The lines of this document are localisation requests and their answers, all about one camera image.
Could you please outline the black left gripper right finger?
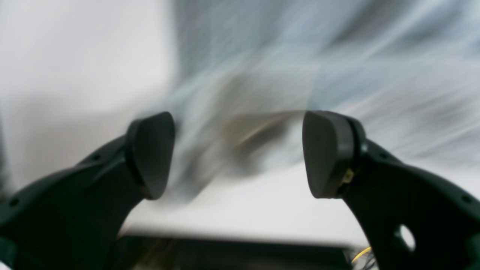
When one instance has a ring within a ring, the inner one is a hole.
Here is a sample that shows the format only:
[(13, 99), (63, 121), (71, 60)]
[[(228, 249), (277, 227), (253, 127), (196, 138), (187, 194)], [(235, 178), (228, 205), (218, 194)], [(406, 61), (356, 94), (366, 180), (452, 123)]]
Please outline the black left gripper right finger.
[(403, 163), (334, 112), (305, 112), (302, 148), (312, 195), (348, 205), (379, 269), (479, 269), (480, 205), (467, 191)]

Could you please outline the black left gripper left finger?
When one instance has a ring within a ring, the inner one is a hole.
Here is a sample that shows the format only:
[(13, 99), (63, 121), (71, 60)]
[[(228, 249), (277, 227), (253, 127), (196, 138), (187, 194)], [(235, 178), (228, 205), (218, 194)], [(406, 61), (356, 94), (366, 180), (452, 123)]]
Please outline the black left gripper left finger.
[(131, 210), (163, 195), (175, 144), (169, 112), (1, 203), (1, 265), (11, 270), (100, 270)]

